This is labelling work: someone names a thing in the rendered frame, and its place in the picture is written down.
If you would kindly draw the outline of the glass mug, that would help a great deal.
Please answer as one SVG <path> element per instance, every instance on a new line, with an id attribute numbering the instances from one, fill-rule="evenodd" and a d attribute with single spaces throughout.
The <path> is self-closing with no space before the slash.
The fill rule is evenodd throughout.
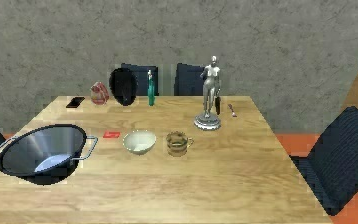
<path id="1" fill-rule="evenodd" d="M 187 153 L 188 148 L 194 143 L 194 139 L 184 132 L 174 131 L 166 136 L 167 151 L 171 156 L 181 157 Z"/>

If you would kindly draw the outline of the wooden table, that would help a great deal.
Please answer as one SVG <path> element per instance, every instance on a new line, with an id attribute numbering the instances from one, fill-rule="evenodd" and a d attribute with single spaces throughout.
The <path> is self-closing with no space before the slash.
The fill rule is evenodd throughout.
<path id="1" fill-rule="evenodd" d="M 111 100 L 79 108 L 59 96 L 23 127 L 76 124 L 99 138 L 90 158 L 67 179 L 39 186 L 0 172 L 0 224 L 331 224 L 262 114 L 248 96 L 221 100 L 222 126 L 197 129 L 199 97 L 144 97 L 129 107 Z M 232 117 L 232 104 L 237 117 Z M 156 135 L 143 155 L 127 151 L 134 130 Z M 119 138 L 103 138 L 106 131 Z M 171 156 L 166 136 L 194 139 Z"/>

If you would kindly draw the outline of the red glass jar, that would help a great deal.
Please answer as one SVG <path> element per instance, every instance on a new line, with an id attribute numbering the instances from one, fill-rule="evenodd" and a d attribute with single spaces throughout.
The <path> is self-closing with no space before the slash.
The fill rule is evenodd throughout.
<path id="1" fill-rule="evenodd" d="M 91 101 L 96 105 L 105 105 L 109 99 L 108 91 L 102 82 L 96 82 L 91 87 Z"/>

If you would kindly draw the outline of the large black steel pot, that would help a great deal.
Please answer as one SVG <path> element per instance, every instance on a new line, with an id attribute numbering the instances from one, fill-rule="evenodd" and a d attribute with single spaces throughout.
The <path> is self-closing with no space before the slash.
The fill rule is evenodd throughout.
<path id="1" fill-rule="evenodd" d="M 73 124 L 53 124 L 13 136 L 0 144 L 0 171 L 37 185 L 69 177 L 98 143 Z"/>

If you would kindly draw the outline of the black oval vase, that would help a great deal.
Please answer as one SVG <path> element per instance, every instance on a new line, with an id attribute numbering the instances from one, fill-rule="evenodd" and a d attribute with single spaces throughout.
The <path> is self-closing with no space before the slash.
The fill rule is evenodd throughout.
<path id="1" fill-rule="evenodd" d="M 134 103 L 138 83 L 135 75 L 128 68 L 117 68 L 109 78 L 109 87 L 115 100 L 122 106 Z"/>

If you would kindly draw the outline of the silver human statue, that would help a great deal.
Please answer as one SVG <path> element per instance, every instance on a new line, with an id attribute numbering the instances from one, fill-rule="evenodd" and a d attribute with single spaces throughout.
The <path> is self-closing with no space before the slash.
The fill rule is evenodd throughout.
<path id="1" fill-rule="evenodd" d="M 203 79 L 203 112 L 194 119 L 194 124 L 201 130 L 217 130 L 221 127 L 219 117 L 212 113 L 214 100 L 220 94 L 220 68 L 217 65 L 217 57 L 211 57 L 211 63 L 204 67 L 200 77 Z"/>

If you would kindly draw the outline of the white bowl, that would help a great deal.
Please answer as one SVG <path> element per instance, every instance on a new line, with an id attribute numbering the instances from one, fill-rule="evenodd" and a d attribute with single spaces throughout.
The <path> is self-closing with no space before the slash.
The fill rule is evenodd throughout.
<path id="1" fill-rule="evenodd" d="M 134 130 L 123 138 L 124 148 L 136 155 L 150 151 L 156 143 L 156 135 L 148 130 Z"/>

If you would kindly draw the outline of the black phone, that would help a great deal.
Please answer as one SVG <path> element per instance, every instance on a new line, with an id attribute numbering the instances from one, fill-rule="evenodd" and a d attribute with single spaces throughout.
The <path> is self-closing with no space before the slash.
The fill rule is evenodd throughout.
<path id="1" fill-rule="evenodd" d="M 84 100 L 84 97 L 74 97 L 66 105 L 66 107 L 67 108 L 78 108 L 83 100 Z"/>

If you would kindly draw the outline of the green bottle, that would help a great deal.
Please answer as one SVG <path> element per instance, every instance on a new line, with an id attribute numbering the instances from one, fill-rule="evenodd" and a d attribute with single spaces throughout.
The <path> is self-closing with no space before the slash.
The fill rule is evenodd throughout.
<path id="1" fill-rule="evenodd" d="M 148 70 L 148 100 L 149 100 L 149 106 L 154 105 L 155 101 L 155 90 L 154 90 L 154 80 L 152 76 L 152 71 Z"/>

